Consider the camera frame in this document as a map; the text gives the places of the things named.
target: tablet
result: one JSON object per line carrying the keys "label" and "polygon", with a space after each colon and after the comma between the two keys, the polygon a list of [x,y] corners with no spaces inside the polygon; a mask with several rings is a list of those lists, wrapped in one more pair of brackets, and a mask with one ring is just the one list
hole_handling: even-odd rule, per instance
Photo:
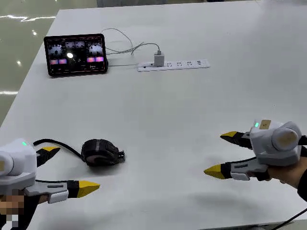
{"label": "tablet", "polygon": [[102,34],[47,36],[44,44],[48,73],[52,77],[107,72]]}

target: cable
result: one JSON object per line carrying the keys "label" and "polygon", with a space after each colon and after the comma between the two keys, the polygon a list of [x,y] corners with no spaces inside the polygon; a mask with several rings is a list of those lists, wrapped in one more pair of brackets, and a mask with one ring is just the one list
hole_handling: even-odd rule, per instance
{"label": "cable", "polygon": [[120,31],[119,29],[116,29],[116,28],[107,28],[107,29],[104,29],[102,30],[100,33],[102,33],[103,31],[106,31],[106,30],[115,30],[115,31],[118,31],[120,32],[121,34],[123,34],[131,43],[131,49],[127,49],[127,50],[122,50],[122,51],[119,51],[119,50],[114,50],[114,49],[111,49],[111,48],[108,48],[106,47],[107,50],[110,50],[110,51],[113,51],[115,53],[108,53],[109,55],[111,54],[125,54],[125,53],[130,53],[131,52],[131,55],[134,53],[135,50],[137,50],[138,48],[140,48],[141,46],[146,46],[146,45],[155,45],[158,47],[158,51],[160,52],[160,46],[156,43],[144,43],[144,42],[141,42],[139,45],[137,45],[136,47],[133,46],[133,43],[131,41],[131,39],[122,31]]}
{"label": "cable", "polygon": [[296,214],[295,216],[293,216],[292,218],[288,219],[287,221],[285,221],[284,223],[278,225],[277,227],[271,229],[271,230],[277,230],[280,229],[281,227],[285,226],[286,224],[290,223],[292,220],[294,220],[295,218],[299,217],[300,215],[304,214],[305,212],[307,212],[307,208],[304,209],[303,211],[301,211],[300,213]]}
{"label": "cable", "polygon": [[113,65],[109,67],[119,67],[119,66],[136,66],[137,64],[127,64],[127,65]]}
{"label": "cable", "polygon": [[131,53],[131,55],[134,53],[135,50],[137,50],[138,48],[140,48],[141,46],[146,46],[146,45],[155,45],[158,47],[158,50],[160,51],[160,46],[158,46],[156,43],[144,43],[144,44],[141,44],[139,46],[137,46],[136,48],[134,48],[133,52]]}
{"label": "cable", "polygon": [[81,158],[82,159],[82,156],[80,153],[78,153],[76,150],[74,150],[72,147],[62,143],[62,142],[59,142],[59,141],[56,141],[56,140],[52,140],[52,139],[41,139],[41,140],[37,140],[35,142],[33,142],[33,145],[36,146],[36,145],[40,145],[42,143],[52,143],[52,144],[57,144],[57,145],[61,145],[63,146],[64,148],[68,149],[69,151],[73,152],[77,157]]}
{"label": "cable", "polygon": [[103,31],[106,31],[106,30],[116,30],[116,31],[120,32],[121,34],[123,34],[130,41],[131,48],[133,48],[133,43],[132,43],[131,39],[127,35],[125,35],[124,32],[122,32],[122,31],[120,31],[119,29],[116,29],[116,28],[107,28],[107,29],[102,30],[100,33],[102,33]]}
{"label": "cable", "polygon": [[122,50],[122,51],[113,50],[113,49],[110,49],[110,48],[107,48],[107,49],[116,52],[116,53],[110,53],[110,54],[124,54],[124,53],[130,53],[130,52],[132,52],[135,48],[140,47],[140,45],[142,45],[142,44],[144,44],[144,42],[141,42],[141,43],[140,43],[139,45],[137,45],[136,47],[133,47],[133,48],[127,49],[127,50]]}

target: hand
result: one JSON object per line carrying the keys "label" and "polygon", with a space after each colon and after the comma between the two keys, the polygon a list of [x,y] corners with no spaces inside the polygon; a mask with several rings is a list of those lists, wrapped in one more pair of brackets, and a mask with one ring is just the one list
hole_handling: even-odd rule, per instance
{"label": "hand", "polygon": [[280,180],[281,183],[289,184],[297,188],[306,169],[307,157],[301,157],[300,161],[295,165],[288,167],[269,167],[268,172],[272,178]]}
{"label": "hand", "polygon": [[[21,215],[24,213],[24,193],[17,190],[13,195],[0,196],[0,214],[1,215]],[[48,201],[47,195],[41,195],[39,204]]]}

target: power outlet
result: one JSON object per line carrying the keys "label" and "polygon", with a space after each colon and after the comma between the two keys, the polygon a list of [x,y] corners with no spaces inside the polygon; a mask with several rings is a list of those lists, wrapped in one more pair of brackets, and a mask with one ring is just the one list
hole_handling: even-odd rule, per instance
{"label": "power outlet", "polygon": [[155,67],[153,62],[144,62],[138,64],[137,70],[138,72],[144,72],[173,69],[198,69],[208,68],[210,66],[211,65],[207,59],[199,59],[195,61],[166,61],[162,67]]}

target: floor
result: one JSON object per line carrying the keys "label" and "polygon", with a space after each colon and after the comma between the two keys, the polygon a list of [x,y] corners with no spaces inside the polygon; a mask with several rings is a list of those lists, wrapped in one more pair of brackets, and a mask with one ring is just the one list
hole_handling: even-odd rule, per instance
{"label": "floor", "polygon": [[[114,0],[1,0],[0,1],[0,125],[59,9],[94,8]],[[204,0],[119,0],[121,4],[184,3]],[[285,230],[306,229],[300,221]]]}

